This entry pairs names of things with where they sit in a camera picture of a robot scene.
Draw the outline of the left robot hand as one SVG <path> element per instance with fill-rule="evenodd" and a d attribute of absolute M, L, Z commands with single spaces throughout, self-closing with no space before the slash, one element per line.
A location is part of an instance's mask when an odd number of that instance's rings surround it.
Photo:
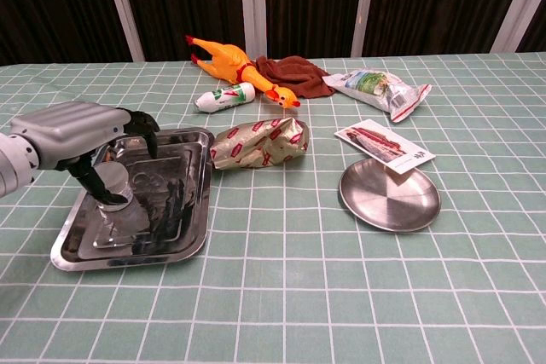
<path fill-rule="evenodd" d="M 92 166 L 95 151 L 115 138 L 141 136 L 157 157 L 156 120 L 142 111 L 86 101 L 68 101 L 17 116 L 1 135 L 1 195 L 33 182 L 35 170 L 68 171 L 90 196 L 104 205 L 124 205 Z"/>

